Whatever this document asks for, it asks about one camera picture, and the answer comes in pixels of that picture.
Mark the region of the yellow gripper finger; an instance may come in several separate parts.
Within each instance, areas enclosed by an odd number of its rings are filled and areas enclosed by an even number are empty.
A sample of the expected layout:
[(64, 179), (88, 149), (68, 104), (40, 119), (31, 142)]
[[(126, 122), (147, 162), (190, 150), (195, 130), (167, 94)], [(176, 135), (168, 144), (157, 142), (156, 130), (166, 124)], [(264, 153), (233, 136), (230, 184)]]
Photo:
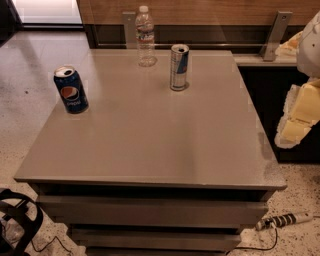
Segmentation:
[(291, 149), (299, 145), (319, 121), (320, 79), (309, 79), (302, 86), (292, 85), (278, 123), (276, 146)]
[(276, 55), (277, 56), (284, 56), (284, 55), (295, 56), (297, 53), (301, 35), (302, 35), (302, 31), (292, 36), (289, 40), (287, 40), (283, 44), (280, 44), (279, 47), (276, 49)]

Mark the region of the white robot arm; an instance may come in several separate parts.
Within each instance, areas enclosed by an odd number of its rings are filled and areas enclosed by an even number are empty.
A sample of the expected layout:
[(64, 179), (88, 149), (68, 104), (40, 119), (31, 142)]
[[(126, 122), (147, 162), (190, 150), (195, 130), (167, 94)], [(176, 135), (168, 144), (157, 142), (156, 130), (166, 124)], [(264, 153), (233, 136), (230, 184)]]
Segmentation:
[(302, 86), (292, 85), (274, 142), (278, 148), (297, 146), (320, 121), (320, 11), (296, 39), (297, 69), (309, 77)]

